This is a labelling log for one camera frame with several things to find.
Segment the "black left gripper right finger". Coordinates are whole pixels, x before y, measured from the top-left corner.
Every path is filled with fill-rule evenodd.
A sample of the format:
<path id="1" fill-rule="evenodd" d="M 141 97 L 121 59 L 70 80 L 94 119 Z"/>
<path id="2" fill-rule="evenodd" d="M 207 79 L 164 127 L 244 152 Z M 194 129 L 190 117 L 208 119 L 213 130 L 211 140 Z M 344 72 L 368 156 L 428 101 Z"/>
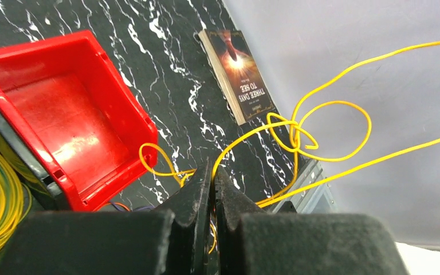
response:
<path id="1" fill-rule="evenodd" d="M 220 274 L 407 274 L 395 242 L 364 214 L 269 213 L 214 177 Z"/>

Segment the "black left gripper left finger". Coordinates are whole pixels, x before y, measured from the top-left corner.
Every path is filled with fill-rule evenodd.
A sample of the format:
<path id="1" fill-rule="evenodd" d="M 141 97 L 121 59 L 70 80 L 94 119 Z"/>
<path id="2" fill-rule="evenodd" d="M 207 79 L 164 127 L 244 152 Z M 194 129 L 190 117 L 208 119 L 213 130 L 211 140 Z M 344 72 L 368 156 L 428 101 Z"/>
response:
<path id="1" fill-rule="evenodd" d="M 18 227 L 0 274 L 206 274 L 213 164 L 146 211 L 43 211 Z"/>

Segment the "black plastic bin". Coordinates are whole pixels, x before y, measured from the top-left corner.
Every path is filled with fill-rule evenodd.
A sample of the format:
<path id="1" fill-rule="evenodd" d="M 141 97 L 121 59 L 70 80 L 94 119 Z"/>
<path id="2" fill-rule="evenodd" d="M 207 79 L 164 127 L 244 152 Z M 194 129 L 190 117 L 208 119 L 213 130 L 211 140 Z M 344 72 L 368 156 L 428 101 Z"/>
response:
<path id="1" fill-rule="evenodd" d="M 61 188 L 0 113 L 0 252 L 32 210 L 69 207 Z"/>

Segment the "red plastic bin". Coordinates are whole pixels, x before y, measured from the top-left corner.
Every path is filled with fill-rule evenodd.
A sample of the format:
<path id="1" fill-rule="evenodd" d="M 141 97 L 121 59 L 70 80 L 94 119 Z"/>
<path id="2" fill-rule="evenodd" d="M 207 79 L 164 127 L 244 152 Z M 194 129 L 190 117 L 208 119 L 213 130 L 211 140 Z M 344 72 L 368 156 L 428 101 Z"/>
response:
<path id="1" fill-rule="evenodd" d="M 64 193 L 95 211 L 154 166 L 158 132 L 92 32 L 0 48 L 0 113 Z"/>

